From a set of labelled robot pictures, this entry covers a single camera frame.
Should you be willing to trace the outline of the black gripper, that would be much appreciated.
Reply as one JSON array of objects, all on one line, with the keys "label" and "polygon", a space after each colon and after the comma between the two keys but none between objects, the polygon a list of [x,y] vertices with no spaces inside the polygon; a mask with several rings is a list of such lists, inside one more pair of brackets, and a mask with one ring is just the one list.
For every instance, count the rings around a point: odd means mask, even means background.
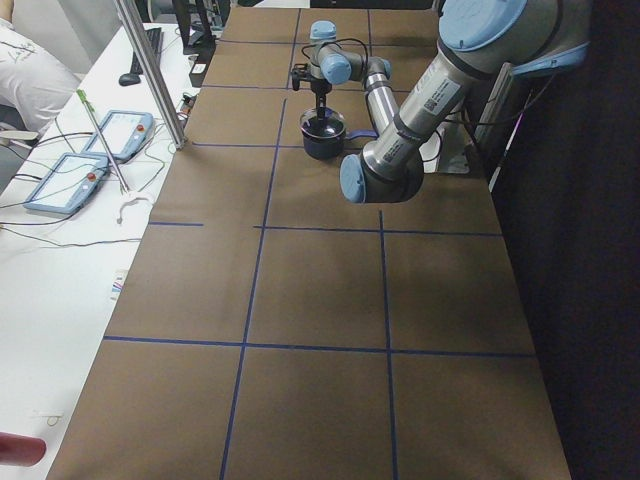
[{"label": "black gripper", "polygon": [[331,84],[324,79],[314,79],[311,83],[311,91],[315,95],[315,123],[326,121],[326,99],[331,92]]}]

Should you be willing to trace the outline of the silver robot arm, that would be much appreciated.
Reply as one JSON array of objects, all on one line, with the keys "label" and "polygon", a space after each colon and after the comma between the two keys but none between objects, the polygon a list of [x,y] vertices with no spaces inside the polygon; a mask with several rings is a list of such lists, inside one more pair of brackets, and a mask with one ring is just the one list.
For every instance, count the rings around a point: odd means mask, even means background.
[{"label": "silver robot arm", "polygon": [[317,108],[332,86],[362,83],[377,138],[340,169],[344,197],[352,203],[407,201],[424,176],[420,147],[445,122],[476,82],[506,64],[513,75],[541,77],[567,71],[585,58],[589,1],[447,1],[438,23],[437,55],[402,104],[390,86],[391,65],[338,46],[336,27],[310,28],[310,60],[292,81],[310,81]]}]

